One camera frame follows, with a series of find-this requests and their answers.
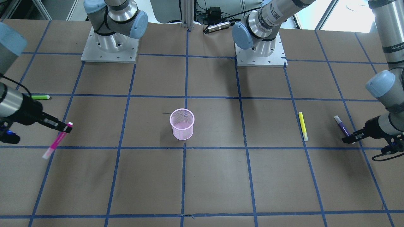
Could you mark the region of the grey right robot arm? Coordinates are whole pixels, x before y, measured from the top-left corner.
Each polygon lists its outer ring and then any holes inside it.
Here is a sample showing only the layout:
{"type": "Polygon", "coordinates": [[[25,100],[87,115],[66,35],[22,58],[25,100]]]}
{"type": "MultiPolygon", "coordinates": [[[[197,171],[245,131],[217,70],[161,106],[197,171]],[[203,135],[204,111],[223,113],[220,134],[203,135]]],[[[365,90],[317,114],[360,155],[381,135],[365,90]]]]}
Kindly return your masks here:
{"type": "MultiPolygon", "coordinates": [[[[84,0],[91,24],[81,59],[87,63],[134,63],[140,38],[146,32],[148,13],[136,0],[84,0]]],[[[72,127],[45,113],[20,80],[7,76],[24,55],[26,38],[1,23],[1,135],[13,135],[11,126],[40,124],[69,133],[72,127]]]]}

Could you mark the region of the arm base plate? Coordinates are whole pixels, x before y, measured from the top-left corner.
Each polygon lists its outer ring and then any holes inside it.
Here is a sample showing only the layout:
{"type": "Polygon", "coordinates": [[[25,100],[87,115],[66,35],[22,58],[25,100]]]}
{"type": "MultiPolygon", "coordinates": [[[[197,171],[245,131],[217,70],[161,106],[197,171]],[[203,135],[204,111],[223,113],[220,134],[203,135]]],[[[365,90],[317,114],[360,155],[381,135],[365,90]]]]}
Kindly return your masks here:
{"type": "Polygon", "coordinates": [[[115,33],[101,36],[91,28],[81,60],[93,63],[136,63],[139,40],[115,33]]]}
{"type": "Polygon", "coordinates": [[[250,49],[241,49],[237,44],[235,53],[238,66],[243,67],[286,67],[287,58],[281,37],[279,35],[280,27],[273,31],[276,37],[270,41],[260,40],[250,49]]]}

